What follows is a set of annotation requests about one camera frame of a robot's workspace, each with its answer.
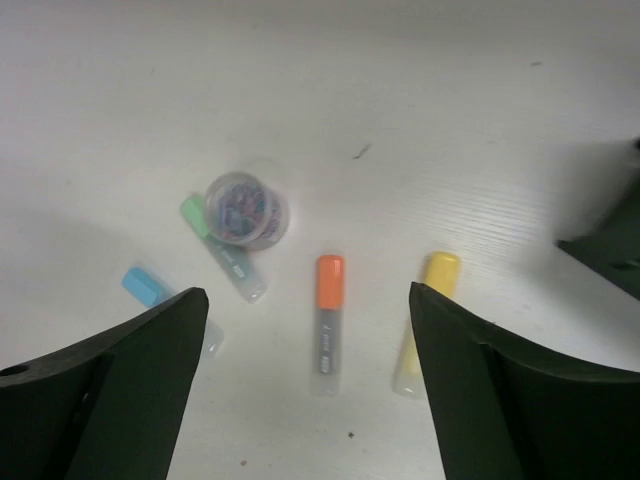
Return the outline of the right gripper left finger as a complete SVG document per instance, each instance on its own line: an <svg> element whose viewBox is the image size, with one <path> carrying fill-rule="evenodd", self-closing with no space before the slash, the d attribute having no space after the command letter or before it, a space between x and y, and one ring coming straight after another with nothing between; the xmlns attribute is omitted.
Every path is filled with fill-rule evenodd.
<svg viewBox="0 0 640 480"><path fill-rule="evenodd" d="M209 301L189 288L122 324L1 372L4 479L164 479Z"/></svg>

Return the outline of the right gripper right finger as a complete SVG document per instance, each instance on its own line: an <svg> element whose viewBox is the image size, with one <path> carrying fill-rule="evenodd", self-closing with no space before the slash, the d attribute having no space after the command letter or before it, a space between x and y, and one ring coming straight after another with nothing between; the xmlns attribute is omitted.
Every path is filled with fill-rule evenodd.
<svg viewBox="0 0 640 480"><path fill-rule="evenodd" d="M444 298L416 343L449 479L636 479L639 375L571 357Z"/></svg>

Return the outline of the yellow highlighter pen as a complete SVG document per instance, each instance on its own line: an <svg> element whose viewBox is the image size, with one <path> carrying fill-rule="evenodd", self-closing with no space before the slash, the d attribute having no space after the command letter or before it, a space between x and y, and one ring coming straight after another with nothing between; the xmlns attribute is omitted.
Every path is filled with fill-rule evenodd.
<svg viewBox="0 0 640 480"><path fill-rule="evenodd" d="M410 292L411 315L407 322L403 342L399 351L392 390L413 400L426 398L425 383L421 370L418 346L424 332L426 314L433 305L439 306L444 298L454 296L461 270L461 259L449 252L432 252L425 261L423 280L413 285Z"/></svg>

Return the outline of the clear jar of paper clips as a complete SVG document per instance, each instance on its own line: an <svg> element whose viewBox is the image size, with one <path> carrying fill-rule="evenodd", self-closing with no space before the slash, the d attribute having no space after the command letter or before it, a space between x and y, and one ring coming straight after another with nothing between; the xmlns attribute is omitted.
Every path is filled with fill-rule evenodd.
<svg viewBox="0 0 640 480"><path fill-rule="evenodd" d="M204 194L204 215L214 237L247 250L273 247L289 226L286 199L245 172L224 174L210 184Z"/></svg>

